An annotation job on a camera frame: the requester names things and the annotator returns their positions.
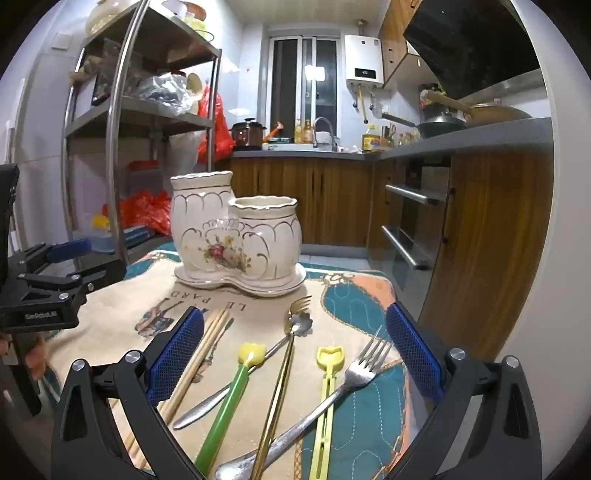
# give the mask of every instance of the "range hood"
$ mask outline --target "range hood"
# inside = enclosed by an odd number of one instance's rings
[[[540,67],[500,0],[423,0],[404,37],[456,99]]]

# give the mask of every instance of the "water heater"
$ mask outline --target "water heater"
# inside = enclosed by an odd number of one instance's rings
[[[381,87],[384,84],[382,44],[379,38],[345,35],[347,84]]]

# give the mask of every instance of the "stainless steel pole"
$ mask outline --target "stainless steel pole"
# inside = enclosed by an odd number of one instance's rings
[[[216,125],[215,125],[215,100],[216,100],[216,94],[217,94],[217,85],[219,83],[219,77],[220,77],[220,66],[222,64],[222,51],[220,50],[220,56],[217,57],[214,61],[213,61],[213,66],[212,66],[212,79],[211,82],[209,82],[209,106],[208,106],[208,117],[209,119],[212,121],[212,127],[207,129],[206,135],[207,135],[207,171],[213,171],[213,156],[214,156],[214,152],[215,152],[215,145],[214,142],[216,140],[215,136],[215,129],[216,129]]]
[[[129,264],[125,235],[121,229],[121,213],[119,211],[119,121],[121,120],[121,101],[127,68],[131,61],[135,39],[141,27],[145,13],[150,7],[150,0],[141,0],[138,3],[134,16],[129,23],[127,33],[121,45],[121,53],[117,60],[113,85],[111,87],[111,99],[107,116],[105,157],[107,164],[107,206],[109,208],[109,221],[111,223],[111,235],[115,243],[117,257]]]
[[[77,72],[82,65],[82,60],[84,59],[85,49],[82,48],[80,52],[80,56],[78,57],[78,61],[76,62],[76,67],[74,71]],[[64,117],[64,131],[62,133],[61,138],[61,202],[64,209],[64,220],[66,221],[66,234],[68,237],[68,241],[72,241],[72,232],[74,231],[74,216],[73,216],[73,203],[72,203],[72,196],[70,194],[70,169],[69,169],[69,140],[66,137],[66,128],[72,122],[74,118],[74,109],[76,108],[76,97],[77,97],[77,87],[72,85],[70,87],[70,93],[68,95],[68,103],[66,104],[66,115]],[[74,265],[76,269],[80,269],[80,261],[78,258],[74,259]]]

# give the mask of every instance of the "silver fork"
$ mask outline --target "silver fork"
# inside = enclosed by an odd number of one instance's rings
[[[306,428],[341,396],[368,385],[376,377],[392,348],[392,344],[385,340],[378,339],[376,341],[380,330],[381,327],[375,332],[364,349],[361,350],[357,358],[349,365],[349,368],[345,371],[344,383],[292,428],[273,440],[267,454],[265,468],[277,460],[304,433]],[[221,464],[216,470],[216,480],[249,480],[255,455],[256,450],[253,450]]]

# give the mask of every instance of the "silver spoon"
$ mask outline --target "silver spoon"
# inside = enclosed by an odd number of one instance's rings
[[[306,316],[294,315],[291,317],[291,331],[296,336],[304,336],[308,333],[308,330],[312,327],[312,321]],[[259,365],[254,365],[250,367],[248,374],[250,375],[253,373],[257,368],[261,367],[265,364],[265,361],[273,354],[275,354],[281,347],[283,347],[290,339],[290,332],[286,333],[285,336],[279,340],[272,348],[267,350],[267,354],[265,358]],[[173,423],[173,430],[181,430],[189,425],[191,425],[194,421],[197,421],[201,417],[203,417],[206,413],[210,412],[218,403],[220,403],[224,397],[230,391],[230,384],[222,387],[220,390],[215,392],[210,397],[203,400],[201,403],[198,403],[193,408],[191,408],[188,412],[184,413],[177,421]]]

